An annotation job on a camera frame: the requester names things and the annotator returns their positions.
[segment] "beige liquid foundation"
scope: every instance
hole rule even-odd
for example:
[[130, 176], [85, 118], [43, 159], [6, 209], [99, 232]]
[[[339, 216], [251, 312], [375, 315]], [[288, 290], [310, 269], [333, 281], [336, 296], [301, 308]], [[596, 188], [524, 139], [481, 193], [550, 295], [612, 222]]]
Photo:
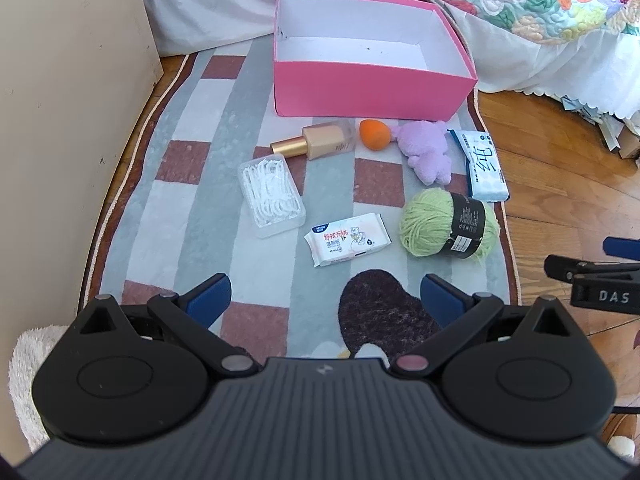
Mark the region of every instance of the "beige liquid foundation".
[[302, 135], [271, 144], [273, 153], [285, 158], [306, 155], [309, 160], [350, 152], [355, 147], [355, 129], [350, 121], [338, 120], [302, 128]]

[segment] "orange makeup sponge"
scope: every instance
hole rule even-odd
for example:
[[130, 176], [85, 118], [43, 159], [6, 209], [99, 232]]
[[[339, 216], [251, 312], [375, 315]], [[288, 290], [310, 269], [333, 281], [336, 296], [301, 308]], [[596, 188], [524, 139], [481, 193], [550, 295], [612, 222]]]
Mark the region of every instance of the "orange makeup sponge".
[[367, 148], [377, 152], [391, 142], [391, 130], [381, 121], [364, 119], [360, 122], [360, 138]]

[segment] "gray ribbed device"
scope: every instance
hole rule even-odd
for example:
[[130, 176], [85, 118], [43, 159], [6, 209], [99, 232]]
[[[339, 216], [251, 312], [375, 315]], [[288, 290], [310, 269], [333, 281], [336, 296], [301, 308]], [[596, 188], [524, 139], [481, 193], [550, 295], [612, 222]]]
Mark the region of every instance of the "gray ribbed device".
[[504, 444], [455, 419], [423, 382], [378, 360], [272, 358], [226, 380], [189, 422], [115, 449], [53, 440], [28, 480], [614, 480], [628, 466], [599, 441]]

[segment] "barcode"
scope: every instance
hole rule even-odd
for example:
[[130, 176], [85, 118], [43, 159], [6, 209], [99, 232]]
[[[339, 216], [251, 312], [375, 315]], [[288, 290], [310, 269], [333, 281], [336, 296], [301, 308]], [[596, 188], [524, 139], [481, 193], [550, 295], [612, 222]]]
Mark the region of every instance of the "barcode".
[[464, 251], [466, 251], [468, 249], [470, 244], [471, 244], [471, 238], [465, 238], [463, 236], [458, 236], [458, 237], [456, 237], [456, 241], [453, 242], [451, 250], [452, 251], [459, 251], [459, 252], [463, 253]]

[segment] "stuffed animal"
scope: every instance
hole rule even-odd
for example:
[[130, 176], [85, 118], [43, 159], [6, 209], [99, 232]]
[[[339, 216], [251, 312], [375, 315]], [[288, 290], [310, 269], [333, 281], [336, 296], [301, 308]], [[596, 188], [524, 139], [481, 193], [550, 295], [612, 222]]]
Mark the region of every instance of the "stuffed animal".
[[446, 186], [451, 182], [451, 159], [447, 151], [447, 128], [443, 121], [416, 121], [391, 128], [391, 139], [407, 157], [410, 168], [425, 186], [434, 182]]

